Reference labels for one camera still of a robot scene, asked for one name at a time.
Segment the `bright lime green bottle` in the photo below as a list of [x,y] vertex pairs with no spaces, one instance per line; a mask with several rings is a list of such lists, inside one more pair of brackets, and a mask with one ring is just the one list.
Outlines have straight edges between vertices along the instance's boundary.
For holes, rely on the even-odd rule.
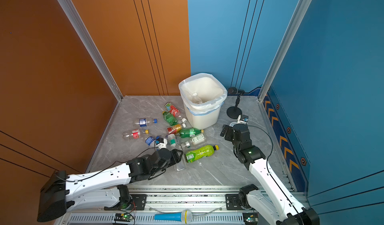
[[188,151],[186,153],[186,160],[188,163],[193,163],[201,158],[212,156],[217,150],[219,150],[218,145],[206,145],[196,150]]

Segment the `small clear white-label bottle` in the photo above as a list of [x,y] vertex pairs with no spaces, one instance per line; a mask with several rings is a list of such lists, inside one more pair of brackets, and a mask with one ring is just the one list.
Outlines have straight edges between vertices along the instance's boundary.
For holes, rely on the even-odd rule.
[[183,150],[191,149],[197,145],[200,145],[204,142],[206,142],[207,138],[204,134],[198,134],[194,137],[191,137],[189,140],[183,142],[181,144],[181,148]]

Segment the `clear cola bottle yellow cap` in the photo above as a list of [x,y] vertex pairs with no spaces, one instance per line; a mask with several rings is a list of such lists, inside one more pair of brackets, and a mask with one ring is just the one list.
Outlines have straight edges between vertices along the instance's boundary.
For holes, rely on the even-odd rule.
[[135,129],[135,130],[128,130],[126,132],[123,133],[123,139],[124,140],[137,140],[137,139],[140,139],[142,138],[143,136],[145,135],[148,135],[149,134],[149,130],[148,129]]

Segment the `clear bottle green cap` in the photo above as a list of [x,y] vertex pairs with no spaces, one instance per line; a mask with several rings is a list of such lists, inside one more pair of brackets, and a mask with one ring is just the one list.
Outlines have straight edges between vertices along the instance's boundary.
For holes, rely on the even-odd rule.
[[[178,145],[178,140],[176,138],[175,134],[169,134],[167,136],[168,144],[170,145],[171,150],[172,149],[178,149],[181,150],[181,146]],[[185,161],[183,157],[181,157],[181,161],[176,164],[176,170],[177,172],[181,172],[186,168]]]

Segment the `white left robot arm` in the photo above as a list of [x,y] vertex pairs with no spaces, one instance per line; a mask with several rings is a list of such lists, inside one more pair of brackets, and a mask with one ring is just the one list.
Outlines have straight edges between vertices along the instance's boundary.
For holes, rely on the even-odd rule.
[[182,160],[183,151],[162,148],[152,155],[144,155],[106,170],[67,175],[53,173],[40,190],[37,221],[53,221],[67,212],[102,208],[129,208],[132,198],[127,185],[161,175],[167,168]]

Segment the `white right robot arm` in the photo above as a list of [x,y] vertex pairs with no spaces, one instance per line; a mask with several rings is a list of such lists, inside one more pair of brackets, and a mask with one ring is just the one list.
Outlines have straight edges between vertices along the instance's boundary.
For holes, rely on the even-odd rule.
[[270,225],[319,225],[320,218],[285,187],[262,150],[253,145],[248,126],[224,125],[220,136],[232,142],[239,162],[259,181],[268,198],[255,185],[242,187],[239,199],[245,209],[255,209]]

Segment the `white plastic waste bin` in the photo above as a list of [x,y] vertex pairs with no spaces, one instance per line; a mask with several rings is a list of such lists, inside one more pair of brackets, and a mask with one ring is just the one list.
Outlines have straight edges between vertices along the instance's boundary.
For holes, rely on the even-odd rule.
[[[179,83],[188,122],[197,129],[206,129],[217,123],[228,92],[224,85],[208,73],[195,74]],[[191,95],[197,93],[202,104],[194,104]]]

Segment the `black microphone stand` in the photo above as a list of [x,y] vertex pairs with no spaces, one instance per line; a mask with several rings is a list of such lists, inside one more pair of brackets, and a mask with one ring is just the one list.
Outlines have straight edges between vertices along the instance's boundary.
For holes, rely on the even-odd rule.
[[227,109],[227,115],[232,119],[237,119],[239,116],[242,115],[242,110],[239,108],[239,103],[241,100],[241,96],[245,95],[246,92],[236,87],[230,87],[228,89],[228,93],[230,95],[236,95],[237,99],[235,102],[235,106],[231,106]]

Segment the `clear bottle blue cap far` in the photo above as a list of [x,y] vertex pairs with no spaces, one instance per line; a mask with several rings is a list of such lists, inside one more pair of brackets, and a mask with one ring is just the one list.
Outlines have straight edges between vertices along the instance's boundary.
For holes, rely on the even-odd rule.
[[139,118],[134,121],[134,125],[143,128],[157,124],[157,122],[156,118]]

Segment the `green circuit board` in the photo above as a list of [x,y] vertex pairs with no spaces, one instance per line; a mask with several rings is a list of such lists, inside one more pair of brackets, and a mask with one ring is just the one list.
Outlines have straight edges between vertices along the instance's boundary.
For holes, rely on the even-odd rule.
[[129,213],[116,213],[114,216],[114,222],[135,224],[135,218]]
[[257,225],[259,218],[257,214],[243,213],[243,221],[245,225]]

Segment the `right green circuit board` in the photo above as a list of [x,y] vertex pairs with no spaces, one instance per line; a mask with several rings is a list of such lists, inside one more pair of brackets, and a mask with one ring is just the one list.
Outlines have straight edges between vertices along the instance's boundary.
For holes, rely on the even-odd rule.
[[259,218],[257,214],[243,213],[243,221],[245,225],[257,225]]

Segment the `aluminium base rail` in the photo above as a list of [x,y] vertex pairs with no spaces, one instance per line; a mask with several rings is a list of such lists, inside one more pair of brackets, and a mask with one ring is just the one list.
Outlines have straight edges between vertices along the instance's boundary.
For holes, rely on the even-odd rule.
[[176,225],[176,221],[155,221],[160,213],[189,210],[192,225],[245,225],[243,213],[257,214],[259,225],[267,221],[255,210],[245,209],[239,199],[239,186],[144,186],[130,185],[134,199],[128,213],[133,223],[115,223],[114,216],[122,211],[92,208],[67,212],[55,221],[56,225]]

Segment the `aluminium corner post left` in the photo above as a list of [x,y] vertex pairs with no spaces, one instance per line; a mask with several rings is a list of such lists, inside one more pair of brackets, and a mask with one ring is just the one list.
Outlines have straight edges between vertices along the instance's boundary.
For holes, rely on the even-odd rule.
[[87,52],[91,56],[99,72],[109,86],[111,92],[116,100],[120,103],[123,99],[122,92],[120,91],[115,79],[113,78],[109,68],[107,67],[101,53],[99,52],[94,40],[92,39],[86,25],[84,24],[80,14],[78,13],[72,0],[57,0],[62,10],[69,19],[72,27],[76,31],[78,37],[85,46]]

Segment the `aluminium corner post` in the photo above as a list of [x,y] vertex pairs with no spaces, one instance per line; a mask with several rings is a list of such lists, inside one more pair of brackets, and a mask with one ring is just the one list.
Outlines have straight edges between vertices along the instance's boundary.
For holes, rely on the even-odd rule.
[[277,50],[277,53],[272,61],[270,69],[267,73],[263,86],[258,95],[258,99],[260,102],[263,102],[264,98],[267,95],[280,67],[281,64],[291,46],[291,43],[308,11],[308,8],[311,4],[312,0],[299,0],[297,6],[294,10],[294,13],[291,17],[291,20],[287,26],[283,39],[280,43],[280,46]]
[[87,52],[91,56],[99,72],[109,86],[111,92],[116,100],[120,103],[123,99],[122,92],[120,91],[115,79],[113,78],[109,68],[107,67],[101,53],[99,52],[94,40],[92,39],[86,25],[84,24],[80,14],[78,13],[72,0],[57,0],[62,10],[69,19],[72,27],[76,31],[78,37],[85,46]]

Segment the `aluminium corner post right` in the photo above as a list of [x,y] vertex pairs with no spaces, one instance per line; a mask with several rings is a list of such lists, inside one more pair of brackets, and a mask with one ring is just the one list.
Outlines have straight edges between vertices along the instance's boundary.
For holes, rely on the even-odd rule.
[[294,10],[294,13],[291,17],[291,20],[287,26],[283,39],[280,43],[280,46],[277,50],[277,53],[272,61],[270,69],[267,73],[263,86],[258,95],[258,99],[260,102],[263,102],[264,98],[267,95],[280,67],[281,64],[291,46],[291,43],[308,11],[308,8],[311,4],[312,0],[299,0],[297,6]]

